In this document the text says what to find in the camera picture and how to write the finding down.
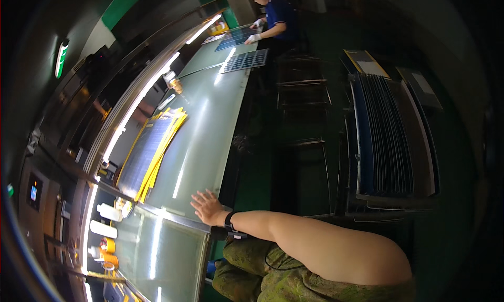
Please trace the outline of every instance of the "led light strip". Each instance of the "led light strip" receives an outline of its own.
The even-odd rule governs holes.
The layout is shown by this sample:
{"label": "led light strip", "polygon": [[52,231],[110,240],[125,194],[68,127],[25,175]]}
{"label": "led light strip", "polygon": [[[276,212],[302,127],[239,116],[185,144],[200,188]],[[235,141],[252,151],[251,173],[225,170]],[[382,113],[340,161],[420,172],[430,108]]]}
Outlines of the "led light strip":
{"label": "led light strip", "polygon": [[87,302],[93,302],[93,299],[91,297],[91,287],[89,286],[89,283],[84,282],[84,287],[86,288],[86,300],[87,300]]}
{"label": "led light strip", "polygon": [[[101,177],[95,176],[96,181],[100,181]],[[93,205],[96,198],[96,192],[98,191],[98,185],[93,184],[91,191],[91,199],[89,200],[89,208],[87,209],[88,213],[86,214],[86,220],[84,221],[84,237],[83,237],[83,245],[81,248],[81,252],[83,255],[81,256],[81,271],[84,274],[88,273],[88,237],[89,237],[89,224],[91,223],[91,213],[93,212]]]}
{"label": "led light strip", "polygon": [[199,35],[201,35],[201,33],[203,33],[203,31],[207,28],[210,27],[211,24],[213,24],[215,21],[219,20],[221,18],[222,15],[218,14],[216,16],[214,16],[213,19],[211,19],[208,23],[205,24],[205,26],[203,26],[198,32],[196,32],[196,34],[194,34],[190,40],[186,41],[186,44],[189,45],[191,44],[196,38],[198,38]]}

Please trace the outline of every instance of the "solar panel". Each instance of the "solar panel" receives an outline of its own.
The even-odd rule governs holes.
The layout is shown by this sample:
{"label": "solar panel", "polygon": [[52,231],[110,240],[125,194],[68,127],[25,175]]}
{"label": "solar panel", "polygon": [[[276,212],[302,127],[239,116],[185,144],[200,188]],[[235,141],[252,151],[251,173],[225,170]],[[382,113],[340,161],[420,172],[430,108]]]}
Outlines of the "solar panel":
{"label": "solar panel", "polygon": [[140,130],[117,181],[117,187],[124,194],[134,198],[142,188],[165,136],[173,130],[172,122],[180,119],[177,113],[177,110],[167,110],[151,117]]}
{"label": "solar panel", "polygon": [[407,197],[414,192],[409,146],[387,80],[358,73],[354,86],[360,163],[367,163],[361,169],[360,190],[374,196]]}
{"label": "solar panel", "polygon": [[257,33],[257,30],[252,30],[248,27],[231,30],[224,36],[224,39],[219,43],[217,48],[215,48],[215,51],[243,44],[250,35]]}
{"label": "solar panel", "polygon": [[266,64],[268,50],[269,49],[261,49],[235,55],[229,59],[222,73],[252,68],[255,66],[264,66]]}

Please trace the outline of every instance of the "forearm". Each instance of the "forearm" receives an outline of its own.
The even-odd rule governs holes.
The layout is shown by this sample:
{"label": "forearm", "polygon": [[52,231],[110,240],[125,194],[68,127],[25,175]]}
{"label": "forearm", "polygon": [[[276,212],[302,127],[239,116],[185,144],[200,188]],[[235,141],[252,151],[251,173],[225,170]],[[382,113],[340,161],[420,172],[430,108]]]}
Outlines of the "forearm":
{"label": "forearm", "polygon": [[265,32],[262,32],[261,33],[261,38],[264,39],[264,38],[269,38],[269,37],[277,36],[277,35],[285,32],[285,30],[286,30],[285,23],[277,23],[277,24],[275,24],[274,27],[268,29]]}
{"label": "forearm", "polygon": [[[229,211],[223,211],[219,214],[219,226],[224,226],[224,220]],[[231,217],[233,227],[243,233],[251,236],[265,239],[271,242],[277,242],[276,233],[279,230],[279,224],[283,224],[291,215],[271,212],[271,211],[247,211],[238,212]]]}

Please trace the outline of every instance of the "person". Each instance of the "person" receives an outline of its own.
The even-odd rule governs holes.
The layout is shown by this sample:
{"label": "person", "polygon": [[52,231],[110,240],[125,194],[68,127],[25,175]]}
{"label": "person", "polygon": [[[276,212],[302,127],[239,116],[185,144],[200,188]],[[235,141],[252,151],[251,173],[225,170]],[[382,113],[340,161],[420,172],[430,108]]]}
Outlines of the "person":
{"label": "person", "polygon": [[269,29],[260,34],[250,35],[245,44],[261,41],[258,50],[269,48],[268,54],[274,59],[292,49],[299,41],[297,14],[286,0],[254,1],[266,6],[266,17],[257,19],[250,28],[258,28],[267,22]]}
{"label": "person", "polygon": [[191,205],[210,226],[246,233],[215,262],[213,287],[232,301],[413,301],[408,259],[392,240],[312,218],[225,211],[209,190]]}

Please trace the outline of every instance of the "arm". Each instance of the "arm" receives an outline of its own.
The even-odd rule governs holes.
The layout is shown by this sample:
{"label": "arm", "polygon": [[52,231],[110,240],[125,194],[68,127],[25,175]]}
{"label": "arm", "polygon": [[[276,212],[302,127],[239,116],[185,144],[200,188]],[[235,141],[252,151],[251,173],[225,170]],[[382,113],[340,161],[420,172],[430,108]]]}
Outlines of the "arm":
{"label": "arm", "polygon": [[[198,192],[192,206],[203,223],[223,226],[224,211],[215,195]],[[360,285],[398,284],[412,277],[403,251],[386,237],[323,221],[271,211],[233,215],[234,228],[276,242],[311,272],[337,282]]]}
{"label": "arm", "polygon": [[[279,23],[275,24],[274,27],[268,29],[266,32],[262,32],[261,34],[258,34],[258,35],[260,36],[260,39],[264,39],[264,38],[268,38],[268,37],[277,36],[278,34],[285,32],[286,29],[287,29],[287,24],[285,24],[283,22],[279,22]],[[252,44],[255,41],[256,40],[252,41],[252,40],[248,39],[245,41],[245,45]]]}
{"label": "arm", "polygon": [[257,19],[252,25],[249,26],[250,29],[256,29],[260,26],[262,26],[266,22],[266,18],[259,18]]}

